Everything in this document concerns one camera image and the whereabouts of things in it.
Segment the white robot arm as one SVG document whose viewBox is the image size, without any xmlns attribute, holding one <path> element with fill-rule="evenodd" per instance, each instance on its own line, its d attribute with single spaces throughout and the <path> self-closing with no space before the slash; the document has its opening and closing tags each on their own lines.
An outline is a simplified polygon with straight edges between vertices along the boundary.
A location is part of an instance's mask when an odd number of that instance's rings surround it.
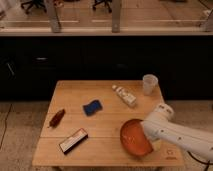
<svg viewBox="0 0 213 171">
<path fill-rule="evenodd" d="M 182 149 L 213 161 L 213 133 L 189 128 L 171 121 L 174 110 L 159 103 L 141 122 L 149 140 L 163 139 Z"/>
</svg>

